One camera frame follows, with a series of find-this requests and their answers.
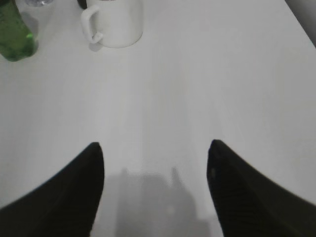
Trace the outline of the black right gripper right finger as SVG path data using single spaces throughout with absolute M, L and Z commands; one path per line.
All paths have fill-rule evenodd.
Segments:
M 206 177 L 224 236 L 316 235 L 316 206 L 260 173 L 221 140 L 211 142 Z

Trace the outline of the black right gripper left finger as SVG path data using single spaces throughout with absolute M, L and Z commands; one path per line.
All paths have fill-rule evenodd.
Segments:
M 88 237 L 104 188 L 100 144 L 89 144 L 45 183 L 0 210 L 2 237 Z

